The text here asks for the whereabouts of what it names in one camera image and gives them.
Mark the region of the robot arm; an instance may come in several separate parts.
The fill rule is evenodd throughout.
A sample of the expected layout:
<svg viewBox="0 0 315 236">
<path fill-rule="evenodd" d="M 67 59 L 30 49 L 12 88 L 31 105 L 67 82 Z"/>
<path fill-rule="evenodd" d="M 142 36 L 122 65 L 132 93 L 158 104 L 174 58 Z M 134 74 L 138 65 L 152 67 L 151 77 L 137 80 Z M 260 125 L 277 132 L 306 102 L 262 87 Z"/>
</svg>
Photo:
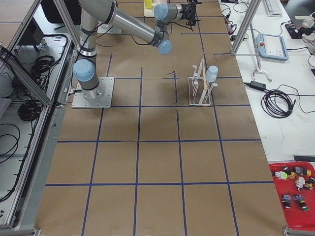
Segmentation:
<svg viewBox="0 0 315 236">
<path fill-rule="evenodd" d="M 155 25 L 151 27 L 121 10 L 113 0 L 81 0 L 82 9 L 80 43 L 73 65 L 73 74 L 86 100 L 104 96 L 105 86 L 96 74 L 96 39 L 101 26 L 107 26 L 106 32 L 113 28 L 125 31 L 144 41 L 145 45 L 158 48 L 162 55 L 172 51 L 167 26 L 173 20 L 186 20 L 186 28 L 196 24 L 196 6 L 199 2 L 190 0 L 187 4 L 162 3 L 154 7 Z"/>
</svg>

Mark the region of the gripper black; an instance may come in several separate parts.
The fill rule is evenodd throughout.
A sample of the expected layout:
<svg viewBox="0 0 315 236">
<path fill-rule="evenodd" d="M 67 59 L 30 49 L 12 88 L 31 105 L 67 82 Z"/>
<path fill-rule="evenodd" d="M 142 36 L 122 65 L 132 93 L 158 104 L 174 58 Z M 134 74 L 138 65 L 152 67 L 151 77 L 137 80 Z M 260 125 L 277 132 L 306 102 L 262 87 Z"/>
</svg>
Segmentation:
<svg viewBox="0 0 315 236">
<path fill-rule="evenodd" d="M 181 10 L 179 14 L 181 15 L 180 20 L 186 20 L 187 26 L 195 26 L 196 19 L 196 5 L 197 2 L 189 2 L 188 4 L 181 4 Z"/>
</svg>

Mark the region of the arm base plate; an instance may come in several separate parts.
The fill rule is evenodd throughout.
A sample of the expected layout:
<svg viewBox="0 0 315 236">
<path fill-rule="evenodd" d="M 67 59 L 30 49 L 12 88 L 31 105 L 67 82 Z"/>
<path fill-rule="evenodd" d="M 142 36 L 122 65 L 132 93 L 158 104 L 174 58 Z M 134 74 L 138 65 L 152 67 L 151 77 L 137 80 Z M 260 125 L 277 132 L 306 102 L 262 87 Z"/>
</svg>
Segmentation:
<svg viewBox="0 0 315 236">
<path fill-rule="evenodd" d="M 122 30 L 119 27 L 104 24 L 98 28 L 97 32 L 98 33 L 107 32 L 108 34 L 121 34 Z"/>
<path fill-rule="evenodd" d="M 72 100 L 74 109 L 110 108 L 114 89 L 114 77 L 99 77 L 99 84 L 93 90 L 84 90 L 78 82 L 77 90 Z"/>
</svg>

